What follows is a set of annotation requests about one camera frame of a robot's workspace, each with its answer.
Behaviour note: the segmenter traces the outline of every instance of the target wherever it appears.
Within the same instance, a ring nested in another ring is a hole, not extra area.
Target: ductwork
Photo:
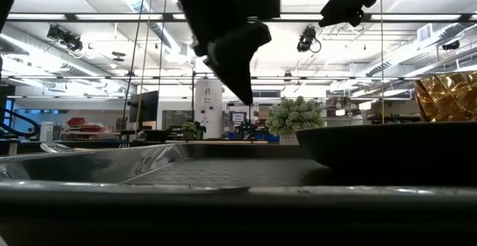
[[[385,59],[384,63],[382,63],[381,59],[375,60],[357,76],[366,75],[372,77],[382,72],[382,70],[398,66],[402,62],[423,54],[427,48],[438,47],[462,38],[466,31],[475,26],[476,24],[474,23],[454,23],[447,26],[432,24],[431,38],[423,42],[419,41],[418,38],[412,39],[394,51],[390,57]]]
[[[9,25],[5,25],[1,34],[1,38],[7,40],[9,43],[14,44],[16,47],[28,46],[34,49],[31,49],[29,57],[32,57],[33,60],[41,60],[42,63],[51,65],[51,66],[64,66],[65,63],[68,63],[68,68],[65,68],[64,72],[61,72],[62,75],[73,75],[74,76],[111,76],[110,73],[99,69],[83,60],[75,59],[66,52],[61,51],[55,47],[51,47],[49,44],[44,43],[43,41],[38,40],[31,35],[15,29]],[[125,81],[115,81],[120,87],[127,87]],[[130,93],[135,93],[137,88],[134,85],[131,85]]]
[[[146,0],[144,0],[144,4],[142,5],[142,10],[141,10],[142,0],[124,0],[124,1],[126,2],[127,6],[134,12],[142,13],[145,16],[149,12],[152,12],[152,13],[154,12],[150,6],[150,3],[148,3],[148,1]],[[172,36],[167,32],[167,30],[162,27],[162,24],[150,22],[150,23],[146,23],[146,25],[156,35],[156,38],[159,41],[163,42],[164,48],[167,52],[171,54],[178,54],[181,52],[180,46],[172,38]]]
[[[4,37],[0,37],[0,54],[29,55],[28,51],[8,41]]]
[[[462,62],[462,67],[465,66],[471,66],[473,65],[476,61],[472,58],[472,55],[477,53],[477,48],[471,48],[466,51],[461,52],[460,54],[455,54],[452,55],[448,58],[442,59],[436,63],[430,64],[426,67],[420,68],[416,71],[410,72],[406,74],[405,76],[415,76],[415,75],[420,75],[425,72],[430,72],[433,69],[440,68],[444,66],[445,64],[455,62],[457,59],[468,59],[468,61]],[[458,71],[457,69],[447,69],[448,72],[456,72]],[[399,90],[399,89],[413,89],[414,87],[414,81],[392,81],[390,82],[386,87],[385,91],[389,90]],[[382,85],[381,83],[375,83],[374,85],[370,86],[368,89],[365,89],[361,92],[355,92],[353,94],[353,97],[362,97],[365,95],[379,95],[379,93],[382,92]]]

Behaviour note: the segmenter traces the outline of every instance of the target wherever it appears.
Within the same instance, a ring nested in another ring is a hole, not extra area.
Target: ceiling beam
[[[110,79],[110,80],[129,80],[129,77],[125,76],[41,76],[41,75],[5,75],[4,78],[16,78],[16,79],[41,79],[41,80],[58,80],[58,79],[83,79],[83,80],[97,80],[97,79]],[[196,80],[202,79],[204,76],[195,76]],[[192,76],[161,76],[161,80],[191,80]],[[356,76],[295,76],[295,77],[284,77],[284,76],[252,76],[250,78],[252,81],[260,80],[269,80],[269,81],[281,81],[281,80],[290,80],[290,81],[343,81],[349,79],[356,80],[366,80],[366,81],[381,81],[382,78],[378,77],[356,77]],[[417,81],[421,77],[386,77],[385,81]],[[144,77],[132,77],[133,81],[140,80],[159,80],[158,76],[144,76]]]
[[[82,22],[117,23],[148,22],[149,14],[137,13],[10,13],[7,22]],[[475,13],[383,13],[384,23],[455,23],[477,22]],[[361,23],[381,23],[380,13],[367,13]],[[263,19],[262,22],[318,23],[319,13],[282,13],[281,18]],[[187,22],[181,13],[151,13],[149,22]]]

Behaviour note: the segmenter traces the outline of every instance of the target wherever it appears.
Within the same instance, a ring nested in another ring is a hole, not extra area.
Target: ceiling
[[[328,0],[282,0],[282,11],[293,13],[318,13]],[[152,0],[151,10],[154,12],[180,13],[174,0]],[[384,13],[474,13],[477,11],[477,0],[383,0]],[[381,5],[375,4],[368,13],[379,13]],[[125,0],[16,0],[12,13],[131,13]],[[141,75],[190,76],[192,66],[190,58],[165,57],[160,49],[160,41],[148,30],[145,23],[47,23],[47,22],[9,22],[28,35],[52,44],[55,48],[66,51],[62,45],[52,43],[46,37],[50,25],[81,35],[87,51],[81,58],[111,75],[125,75],[131,66],[135,73]],[[363,24],[353,28],[348,24],[330,26],[318,31],[322,50],[313,54],[297,52],[297,42],[305,22],[270,22],[268,26],[273,40],[262,46],[250,62],[250,70],[256,76],[283,75],[284,71],[293,71],[299,76],[351,75],[352,64],[368,64],[384,55],[387,57],[401,45],[406,44],[417,35],[417,30],[426,23],[386,23]],[[187,51],[192,42],[192,33],[185,22],[168,22],[164,29]],[[134,53],[134,41],[137,49]],[[111,67],[113,51],[125,53],[124,62],[116,68]],[[415,60],[412,64],[422,67],[429,64],[427,59]],[[156,85],[157,81],[146,81]],[[190,89],[183,87],[184,94]]]

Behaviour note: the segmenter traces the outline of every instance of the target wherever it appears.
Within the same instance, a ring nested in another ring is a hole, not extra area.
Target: spotlight
[[[312,45],[314,42],[317,42],[320,44],[320,49],[318,51],[313,51],[312,50]],[[316,39],[316,30],[315,27],[313,26],[306,26],[305,31],[300,37],[300,41],[298,42],[297,46],[298,52],[307,52],[311,51],[313,53],[318,53],[321,51],[321,42]]]
[[[83,43],[80,36],[74,36],[70,33],[66,33],[63,40],[60,41],[61,45],[65,45],[71,51],[81,51],[83,49]]]
[[[81,42],[81,37],[71,34],[70,32],[60,29],[58,25],[50,26],[48,33],[46,35],[49,39],[58,42],[60,41],[61,45],[65,45],[68,50],[71,51],[81,51],[83,49],[83,43]]]
[[[285,72],[285,75],[283,75],[283,76],[286,77],[286,78],[291,78],[293,75],[291,75],[290,71],[287,71],[287,72]],[[291,79],[284,79],[283,81],[288,83],[288,82],[291,82]]]
[[[459,42],[459,40],[457,40],[457,41],[454,41],[450,44],[443,45],[442,49],[445,50],[445,51],[448,51],[448,50],[457,49],[457,48],[460,48],[460,47],[461,47],[461,43]]]

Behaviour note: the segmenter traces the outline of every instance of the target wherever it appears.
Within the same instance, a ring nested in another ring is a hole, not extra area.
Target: window
[[[191,111],[163,111],[162,129],[167,130],[170,126],[182,126],[189,119],[192,119]]]
[[[69,110],[38,110],[38,109],[32,109],[32,110],[29,110],[29,109],[17,109],[15,110],[16,113],[20,113],[20,114],[43,114],[43,113],[47,113],[47,114],[67,114],[69,112]]]
[[[5,108],[7,110],[13,111],[13,100],[7,99],[7,102],[5,103]],[[12,115],[5,112],[3,123],[8,127],[12,127]]]

